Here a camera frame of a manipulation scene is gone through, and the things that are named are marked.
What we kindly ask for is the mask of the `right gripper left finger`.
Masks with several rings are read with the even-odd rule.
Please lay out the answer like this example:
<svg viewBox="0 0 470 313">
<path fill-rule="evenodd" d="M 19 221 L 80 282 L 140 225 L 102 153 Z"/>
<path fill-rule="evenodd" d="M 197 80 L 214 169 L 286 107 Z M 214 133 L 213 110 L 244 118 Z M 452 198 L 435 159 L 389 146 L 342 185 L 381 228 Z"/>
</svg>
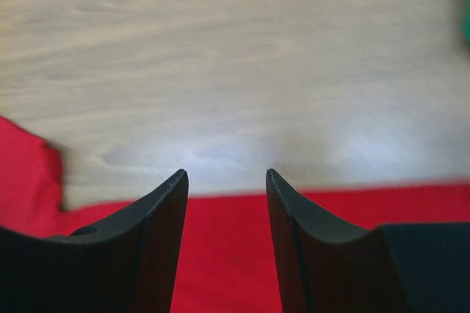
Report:
<svg viewBox="0 0 470 313">
<path fill-rule="evenodd" d="M 168 312 L 187 209 L 185 170 L 68 236 L 1 230 L 3 312 Z"/>
</svg>

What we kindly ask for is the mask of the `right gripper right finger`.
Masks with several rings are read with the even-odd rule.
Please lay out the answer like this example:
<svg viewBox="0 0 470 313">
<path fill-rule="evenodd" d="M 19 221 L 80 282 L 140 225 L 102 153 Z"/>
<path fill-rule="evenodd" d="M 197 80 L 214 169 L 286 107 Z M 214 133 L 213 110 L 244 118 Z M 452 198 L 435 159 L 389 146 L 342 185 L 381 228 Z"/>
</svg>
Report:
<svg viewBox="0 0 470 313">
<path fill-rule="evenodd" d="M 364 229 L 301 195 L 276 170 L 267 208 L 284 312 L 467 312 L 469 225 Z"/>
</svg>

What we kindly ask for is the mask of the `red t shirt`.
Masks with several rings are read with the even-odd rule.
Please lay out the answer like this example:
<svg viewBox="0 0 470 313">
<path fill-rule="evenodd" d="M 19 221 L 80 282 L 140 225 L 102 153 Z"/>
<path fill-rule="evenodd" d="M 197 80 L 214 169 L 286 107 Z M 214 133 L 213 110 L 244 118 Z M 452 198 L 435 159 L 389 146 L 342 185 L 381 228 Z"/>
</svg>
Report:
<svg viewBox="0 0 470 313">
<path fill-rule="evenodd" d="M 381 223 L 469 220 L 469 183 L 309 190 L 306 196 L 365 228 Z M 1 224 L 37 237 L 71 234 L 124 207 L 66 211 L 62 155 L 1 120 Z M 188 201 L 173 312 L 279 312 L 275 257 L 263 193 Z"/>
</svg>

